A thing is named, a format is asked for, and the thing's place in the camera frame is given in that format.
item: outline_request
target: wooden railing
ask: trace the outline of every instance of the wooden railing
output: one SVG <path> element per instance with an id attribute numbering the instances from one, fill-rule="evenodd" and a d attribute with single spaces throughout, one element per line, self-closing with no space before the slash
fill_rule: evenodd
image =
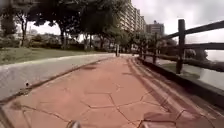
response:
<path id="1" fill-rule="evenodd" d="M 140 44 L 140 57 L 146 59 L 147 56 L 153 58 L 153 63 L 156 64 L 157 58 L 176 61 L 176 73 L 180 74 L 183 64 L 193 65 L 201 68 L 206 68 L 210 70 L 215 70 L 218 72 L 224 72 L 224 65 L 220 63 L 211 62 L 211 61 L 198 61 L 195 59 L 184 58 L 185 49 L 202 49 L 202 50 L 224 50 L 224 43 L 202 43 L 202 44 L 185 44 L 185 37 L 188 34 L 194 34 L 199 32 L 211 31 L 215 29 L 224 28 L 224 21 L 192 28 L 185 30 L 185 21 L 184 19 L 178 20 L 178 32 L 174 34 L 170 34 L 161 38 L 157 37 L 157 34 L 152 39 L 153 47 L 148 48 L 148 44 L 141 42 Z M 178 37 L 178 45 L 177 46 L 168 46 L 168 47 L 158 47 L 156 44 L 158 41 L 171 39 L 174 37 Z M 162 49 L 176 49 L 178 51 L 177 56 L 167 56 L 157 54 L 159 50 Z"/>

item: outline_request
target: river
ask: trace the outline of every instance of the river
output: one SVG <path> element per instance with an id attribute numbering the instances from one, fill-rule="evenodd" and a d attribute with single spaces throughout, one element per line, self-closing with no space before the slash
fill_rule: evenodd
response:
<path id="1" fill-rule="evenodd" d="M 216 60 L 216 61 L 218 60 L 214 58 L 212 59 L 211 57 L 208 57 L 208 58 L 210 60 Z M 158 59 L 157 63 L 160 65 L 163 65 L 163 64 L 175 63 L 175 62 Z M 211 86 L 224 90 L 224 73 L 216 72 L 216 71 L 208 70 L 208 69 L 203 69 L 203 68 L 199 68 L 195 66 L 190 66 L 190 65 L 184 65 L 183 70 L 186 72 L 197 74 L 200 76 L 199 78 L 200 81 L 203 81 L 204 83 L 207 83 Z"/>

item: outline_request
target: grass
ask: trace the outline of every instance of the grass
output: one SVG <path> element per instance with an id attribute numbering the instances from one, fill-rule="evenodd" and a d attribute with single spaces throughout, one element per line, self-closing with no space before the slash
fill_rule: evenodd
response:
<path id="1" fill-rule="evenodd" d="M 169 71 L 172 71 L 172 72 L 176 72 L 176 63 L 170 63 L 170 64 L 163 64 L 161 65 L 163 68 L 169 70 Z M 190 73 L 190 72 L 187 72 L 185 70 L 182 70 L 182 73 L 181 73 L 182 76 L 184 77 L 191 77 L 191 78 L 194 78 L 194 79 L 199 79 L 200 76 L 197 75 L 197 74 L 194 74 L 194 73 Z"/>
<path id="2" fill-rule="evenodd" d="M 13 64 L 31 60 L 75 56 L 83 54 L 99 53 L 95 51 L 65 51 L 42 48 L 4 48 L 0 50 L 0 65 Z"/>

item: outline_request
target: overcast sky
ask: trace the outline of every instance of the overcast sky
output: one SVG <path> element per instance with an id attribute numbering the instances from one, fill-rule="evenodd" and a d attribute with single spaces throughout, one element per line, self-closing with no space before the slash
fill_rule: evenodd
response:
<path id="1" fill-rule="evenodd" d="M 185 19 L 186 28 L 205 25 L 224 20 L 224 0 L 132 0 L 134 7 L 140 9 L 146 23 L 154 20 L 165 24 L 165 33 L 177 32 L 178 19 Z M 58 27 L 31 26 L 39 33 L 59 34 Z M 187 36 L 188 43 L 224 42 L 224 29 Z M 224 58 L 224 54 L 209 52 L 212 59 Z"/>

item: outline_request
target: apartment building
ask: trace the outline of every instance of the apartment building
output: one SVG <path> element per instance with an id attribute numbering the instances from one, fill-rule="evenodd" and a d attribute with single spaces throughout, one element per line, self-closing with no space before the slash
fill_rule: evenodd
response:
<path id="1" fill-rule="evenodd" d="M 164 35 L 164 24 L 158 23 L 156 21 L 154 21 L 153 24 L 147 24 L 146 25 L 146 32 L 147 33 L 151 33 L 151 34 L 159 34 L 159 35 Z"/>
<path id="2" fill-rule="evenodd" d="M 140 10 L 133 7 L 131 4 L 131 0 L 128 0 L 127 9 L 125 13 L 121 14 L 120 17 L 121 29 L 129 31 L 146 31 L 145 26 L 146 22 L 144 17 L 140 15 Z"/>

